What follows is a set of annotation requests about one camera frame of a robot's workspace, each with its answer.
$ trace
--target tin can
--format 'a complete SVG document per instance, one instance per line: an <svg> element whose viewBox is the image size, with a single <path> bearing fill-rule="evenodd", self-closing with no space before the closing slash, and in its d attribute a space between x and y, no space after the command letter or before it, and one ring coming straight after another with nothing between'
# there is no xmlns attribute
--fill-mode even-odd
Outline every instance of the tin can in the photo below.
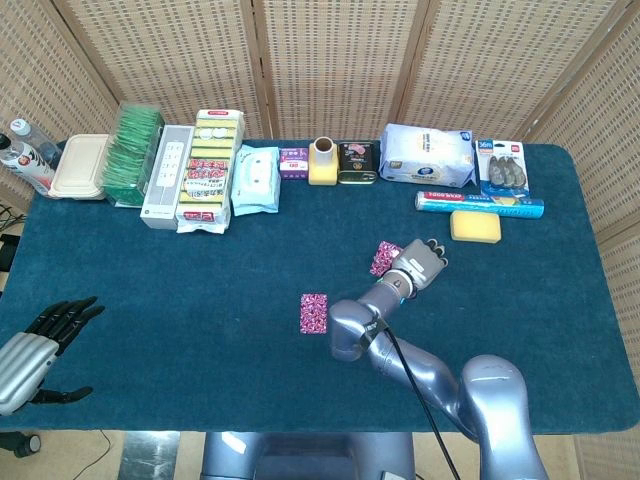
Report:
<svg viewBox="0 0 640 480"><path fill-rule="evenodd" d="M370 184L378 173L373 162L371 142L345 142L338 145L340 169L338 182Z"/></svg>

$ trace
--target yellow sponge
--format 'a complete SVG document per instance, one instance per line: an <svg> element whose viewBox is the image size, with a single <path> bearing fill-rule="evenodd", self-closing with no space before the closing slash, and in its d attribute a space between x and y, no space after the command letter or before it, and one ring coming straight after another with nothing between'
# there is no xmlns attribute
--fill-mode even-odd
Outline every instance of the yellow sponge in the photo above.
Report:
<svg viewBox="0 0 640 480"><path fill-rule="evenodd" d="M456 210L451 214L451 238L462 242L500 241L500 217L495 213Z"/></svg>

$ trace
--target box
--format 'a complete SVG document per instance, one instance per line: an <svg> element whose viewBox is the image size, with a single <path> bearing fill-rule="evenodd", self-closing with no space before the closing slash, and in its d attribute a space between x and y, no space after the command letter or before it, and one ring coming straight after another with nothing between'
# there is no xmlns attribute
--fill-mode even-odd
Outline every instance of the box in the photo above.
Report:
<svg viewBox="0 0 640 480"><path fill-rule="evenodd" d="M120 104L102 172L107 199L116 207L142 207L164 125L155 105Z"/></svg>
<svg viewBox="0 0 640 480"><path fill-rule="evenodd" d="M67 140L49 196L102 200L102 169L109 135L80 134Z"/></svg>
<svg viewBox="0 0 640 480"><path fill-rule="evenodd" d="M280 149L280 178L305 179L309 175L308 148Z"/></svg>
<svg viewBox="0 0 640 480"><path fill-rule="evenodd" d="M178 228L176 206L194 130L184 125L164 127L140 212L142 221L151 228Z"/></svg>
<svg viewBox="0 0 640 480"><path fill-rule="evenodd" d="M340 170L339 183L369 184L378 178L373 163L373 143L345 142L338 144Z"/></svg>

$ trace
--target wooden screen panel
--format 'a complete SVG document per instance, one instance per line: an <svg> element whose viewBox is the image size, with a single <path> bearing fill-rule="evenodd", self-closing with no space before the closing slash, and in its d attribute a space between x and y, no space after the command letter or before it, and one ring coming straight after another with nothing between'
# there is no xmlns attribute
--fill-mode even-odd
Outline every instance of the wooden screen panel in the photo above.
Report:
<svg viewBox="0 0 640 480"><path fill-rule="evenodd" d="M640 235L603 252L602 264L631 369L640 386ZM640 478L640 426L621 433L579 435L576 451L584 480Z"/></svg>
<svg viewBox="0 0 640 480"><path fill-rule="evenodd" d="M613 4L440 1L400 121L511 139Z"/></svg>
<svg viewBox="0 0 640 480"><path fill-rule="evenodd" d="M377 138L417 0L264 0L282 138Z"/></svg>
<svg viewBox="0 0 640 480"><path fill-rule="evenodd" d="M201 108L245 113L261 138L240 2L56 0L123 99L157 104L167 123L193 124Z"/></svg>
<svg viewBox="0 0 640 480"><path fill-rule="evenodd" d="M109 131L116 103L38 0L0 2L0 131L23 117L52 139ZM33 188L0 167L0 198L26 211Z"/></svg>
<svg viewBox="0 0 640 480"><path fill-rule="evenodd" d="M639 119L640 14L532 137L571 152L596 232L640 210Z"/></svg>

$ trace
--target blue tablecloth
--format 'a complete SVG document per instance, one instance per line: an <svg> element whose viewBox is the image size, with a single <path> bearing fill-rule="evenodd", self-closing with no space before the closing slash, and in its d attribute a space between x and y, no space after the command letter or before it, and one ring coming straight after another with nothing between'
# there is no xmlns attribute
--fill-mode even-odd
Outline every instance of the blue tablecloth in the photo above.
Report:
<svg viewBox="0 0 640 480"><path fill-rule="evenodd" d="M426 430L411 391L298 330L302 293L357 298L376 280L378 243L416 237L442 241L450 264L389 319L398 336L456 374L478 354L512 361L537 433L632 426L638 395L572 160L551 145L525 154L546 211L503 218L496 245L451 241L448 215L414 208L425 187L382 180L283 181L280 213L233 218L218 236L151 230L106 202L37 198L0 300L0 342L51 303L98 295L107 310L44 384L95 391L27 405L0 429Z"/></svg>

